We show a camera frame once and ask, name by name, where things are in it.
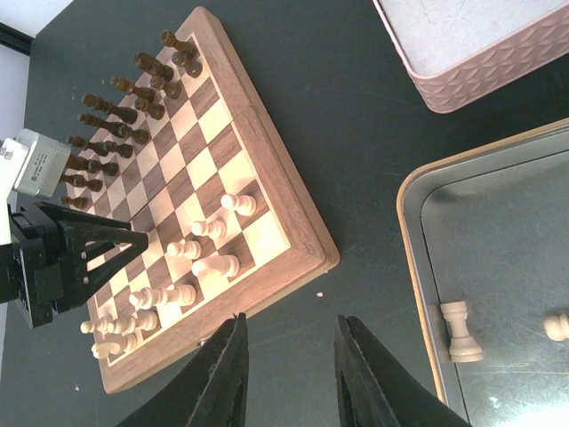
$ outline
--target white chess piece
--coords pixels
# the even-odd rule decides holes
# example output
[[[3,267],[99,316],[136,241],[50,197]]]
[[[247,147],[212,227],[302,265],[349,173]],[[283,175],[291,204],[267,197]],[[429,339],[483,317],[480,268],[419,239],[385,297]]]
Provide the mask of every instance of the white chess piece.
[[[139,311],[137,317],[116,318],[108,325],[111,334],[133,334],[135,330],[152,331],[158,326],[158,315],[154,311]]]
[[[108,332],[108,325],[112,321],[113,319],[110,316],[103,316],[94,322],[87,320],[81,324],[81,332],[83,334],[92,334],[95,331],[100,331],[105,334]]]
[[[177,285],[174,289],[145,287],[139,292],[133,292],[128,301],[136,310],[163,307],[168,302],[187,306],[196,301],[196,289],[192,285]]]
[[[197,260],[192,265],[192,273],[195,276],[209,272],[217,272],[231,278],[239,272],[239,260],[234,255],[211,255]]]
[[[196,236],[208,236],[215,240],[216,238],[225,237],[227,227],[222,220],[213,220],[211,222],[196,221],[192,224],[191,231]]]
[[[166,247],[170,256],[185,256],[190,260],[196,260],[202,256],[202,246],[194,240],[186,243],[172,242]]]
[[[466,326],[469,313],[464,301],[441,304],[443,317],[451,326],[453,337],[449,353],[455,363],[476,362],[482,360],[482,347],[470,335]]]
[[[569,338],[569,318],[566,314],[545,318],[543,327],[545,333],[553,341],[563,341]]]
[[[251,196],[236,196],[226,194],[221,197],[221,205],[230,211],[235,211],[243,216],[251,216],[257,209],[257,202]]]
[[[136,350],[139,342],[136,335],[111,334],[104,342],[97,342],[91,347],[92,355],[96,359],[106,359],[110,354],[122,354]]]

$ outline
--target wooden chessboard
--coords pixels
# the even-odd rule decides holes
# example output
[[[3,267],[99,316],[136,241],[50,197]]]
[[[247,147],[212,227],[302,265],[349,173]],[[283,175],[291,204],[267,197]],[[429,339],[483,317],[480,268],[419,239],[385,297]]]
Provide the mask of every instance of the wooden chessboard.
[[[150,235],[148,250],[119,271],[89,301],[91,320],[134,313],[128,296],[143,287],[191,284],[196,302],[188,307],[158,308],[159,328],[137,332],[138,348],[100,360],[107,393],[132,387],[193,351],[234,313],[249,316],[264,309],[335,266],[340,255],[308,194],[259,95],[237,57],[220,22],[206,9],[195,9],[176,32],[193,40],[203,64],[198,78],[172,64],[172,48],[156,57],[174,68],[183,83],[182,95],[171,100],[161,93],[165,115],[154,120],[144,114],[133,128],[148,129],[152,139],[133,144],[134,155],[116,161],[115,177],[96,176],[103,190],[68,187],[71,197],[92,200],[88,213],[131,221]],[[148,86],[143,75],[137,85]],[[132,95],[120,106],[131,107]],[[99,130],[91,141],[120,141]],[[88,152],[85,157],[95,157]],[[225,193],[250,195],[256,213],[243,217],[220,206]],[[193,221],[222,219],[226,237],[194,236]],[[233,278],[196,278],[191,262],[165,254],[173,241],[198,241],[202,257],[233,254],[240,270]],[[100,265],[110,252],[90,263]],[[95,342],[104,335],[94,334]]]

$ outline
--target white pawn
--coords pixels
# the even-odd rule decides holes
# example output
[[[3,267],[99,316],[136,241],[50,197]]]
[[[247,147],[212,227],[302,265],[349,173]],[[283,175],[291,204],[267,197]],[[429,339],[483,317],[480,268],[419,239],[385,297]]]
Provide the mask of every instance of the white pawn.
[[[102,332],[105,334],[108,332],[108,325],[113,321],[110,316],[103,316],[99,320],[95,320],[91,322],[89,320],[83,322],[81,324],[81,333],[83,334],[92,334],[95,331]]]
[[[166,247],[170,256],[185,256],[190,260],[196,260],[202,256],[202,246],[194,240],[186,243],[172,242]]]
[[[97,342],[91,347],[92,355],[96,359],[106,359],[110,354],[122,354],[124,352],[130,353],[136,350],[139,342],[136,335],[109,335],[108,339],[104,342]]]
[[[543,327],[545,333],[553,341],[563,341],[569,338],[569,318],[565,314],[545,318]]]
[[[236,196],[226,194],[221,197],[221,205],[230,211],[236,211],[243,216],[251,216],[257,209],[257,202],[251,196]]]
[[[466,326],[469,313],[464,301],[441,304],[443,317],[451,326],[453,337],[449,353],[455,363],[476,362],[482,360],[482,347],[470,335]]]
[[[239,260],[234,255],[211,255],[197,260],[192,265],[192,273],[196,277],[200,274],[214,272],[231,278],[239,272]]]
[[[154,311],[139,311],[138,317],[116,318],[108,325],[111,334],[133,334],[135,330],[152,331],[158,326],[158,315]]]
[[[208,236],[215,240],[216,238],[225,237],[227,227],[222,220],[213,220],[211,222],[196,221],[192,224],[191,231],[196,236]]]

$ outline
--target silver tray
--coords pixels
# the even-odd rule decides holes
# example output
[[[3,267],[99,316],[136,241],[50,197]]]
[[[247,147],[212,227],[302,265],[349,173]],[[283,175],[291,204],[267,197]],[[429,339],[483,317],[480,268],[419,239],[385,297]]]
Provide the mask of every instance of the silver tray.
[[[397,211],[437,396],[475,426],[565,425],[569,120],[426,165]],[[465,300],[484,359],[454,364],[439,306]]]

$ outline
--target white wall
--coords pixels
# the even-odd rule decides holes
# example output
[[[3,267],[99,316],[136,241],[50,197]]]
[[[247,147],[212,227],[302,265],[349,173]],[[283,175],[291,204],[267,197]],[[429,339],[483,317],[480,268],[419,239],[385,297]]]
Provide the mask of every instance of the white wall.
[[[24,126],[28,70],[29,57],[0,45],[0,139],[16,135]],[[4,350],[5,325],[6,304],[1,304],[0,367]]]
[[[0,22],[35,37],[73,0],[0,0]]]

